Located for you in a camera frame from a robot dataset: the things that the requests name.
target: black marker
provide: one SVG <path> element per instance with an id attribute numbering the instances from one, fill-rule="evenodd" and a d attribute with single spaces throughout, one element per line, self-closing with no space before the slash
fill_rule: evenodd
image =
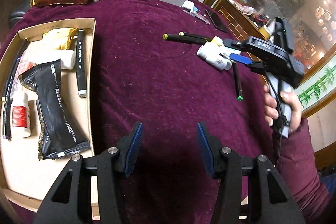
<path id="1" fill-rule="evenodd" d="M 239 79 L 238 69 L 237 69 L 237 63 L 232 63 L 233 68 L 233 76 L 235 78 L 235 85 L 236 85 L 236 94 L 237 94 L 237 100 L 241 101 L 243 100 L 243 91 L 242 91 L 242 84 Z"/>
<path id="2" fill-rule="evenodd" d="M 197 44 L 204 45 L 207 41 L 205 39 L 195 38 L 195 37 L 187 37 L 185 35 L 178 34 L 167 34 L 165 33 L 162 38 L 167 41 L 175 41 L 186 44 Z"/>
<path id="3" fill-rule="evenodd" d="M 11 135 L 11 123 L 10 123 L 12 101 L 10 100 L 9 97 L 11 94 L 11 89 L 13 86 L 17 67 L 19 66 L 22 54 L 27 49 L 28 44 L 29 44 L 28 40 L 25 39 L 23 41 L 21 48 L 18 50 L 16 54 L 12 68 L 8 73 L 8 79 L 6 81 L 4 94 L 2 98 L 2 101 L 4 102 L 3 114 L 2 114 L 2 138 L 7 139 L 7 140 L 10 140 L 12 136 Z"/>
<path id="4" fill-rule="evenodd" d="M 199 38 L 199 39 L 204 39 L 207 42 L 211 42 L 212 41 L 212 38 L 204 37 L 202 35 L 198 35 L 198 34 L 194 34 L 194 33 L 189 33 L 189 32 L 180 32 L 179 35 L 186 36 L 186 37 L 195 37 L 195 38 Z"/>
<path id="5" fill-rule="evenodd" d="M 78 30 L 76 44 L 76 76 L 80 98 L 86 97 L 86 77 L 84 68 L 84 30 Z"/>

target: purple tablecloth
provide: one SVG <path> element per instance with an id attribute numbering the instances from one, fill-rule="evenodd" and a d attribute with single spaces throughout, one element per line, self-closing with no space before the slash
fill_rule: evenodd
<path id="1" fill-rule="evenodd" d="M 202 13 L 206 8 L 194 1 Z M 91 126 L 95 153 L 114 146 L 136 121 L 144 136 L 134 173 L 121 190 L 130 223 L 209 223 L 219 181 L 205 172 L 197 122 L 241 155 L 273 154 L 258 75 L 238 65 L 244 99 L 236 100 L 233 72 L 196 56 L 197 45 L 166 42 L 164 33 L 234 38 L 157 0 L 101 0 L 88 5 L 32 8 L 10 32 L 54 20 L 94 17 Z M 247 184 L 243 184 L 243 197 Z M 28 222 L 32 218 L 21 212 Z"/>

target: smartphone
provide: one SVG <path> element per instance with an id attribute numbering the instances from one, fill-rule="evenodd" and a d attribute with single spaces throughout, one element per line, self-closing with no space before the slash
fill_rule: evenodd
<path id="1" fill-rule="evenodd" d="M 215 12 L 209 9 L 206 9 L 205 12 L 210 17 L 212 24 L 215 26 L 217 30 L 220 30 L 222 32 L 227 32 L 226 26 L 222 23 L 221 19 Z"/>

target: finger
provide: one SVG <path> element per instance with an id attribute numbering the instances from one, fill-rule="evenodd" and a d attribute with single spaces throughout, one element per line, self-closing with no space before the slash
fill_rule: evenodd
<path id="1" fill-rule="evenodd" d="M 265 84 L 263 87 L 264 92 L 269 92 L 269 86 L 268 84 Z"/>
<path id="2" fill-rule="evenodd" d="M 270 107 L 270 106 L 265 106 L 265 115 L 275 120 L 279 118 L 278 111 L 275 108 Z"/>
<path id="3" fill-rule="evenodd" d="M 277 101 L 267 92 L 265 93 L 265 105 L 270 106 L 272 108 L 277 107 Z"/>
<path id="4" fill-rule="evenodd" d="M 273 125 L 273 119 L 269 116 L 265 116 L 265 121 L 271 127 Z"/>
<path id="5" fill-rule="evenodd" d="M 283 101 L 292 108 L 291 122 L 289 124 L 289 131 L 297 130 L 301 123 L 302 105 L 298 96 L 294 92 L 280 92 Z"/>

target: blue tab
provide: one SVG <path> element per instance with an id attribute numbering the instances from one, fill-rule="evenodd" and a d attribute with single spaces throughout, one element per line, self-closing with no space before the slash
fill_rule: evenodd
<path id="1" fill-rule="evenodd" d="M 245 57 L 245 56 L 242 56 L 242 55 L 239 55 L 239 54 L 234 54 L 234 53 L 230 54 L 230 59 L 232 59 L 236 62 L 239 62 L 239 63 L 243 63 L 245 65 L 250 65 L 253 62 L 248 57 Z"/>

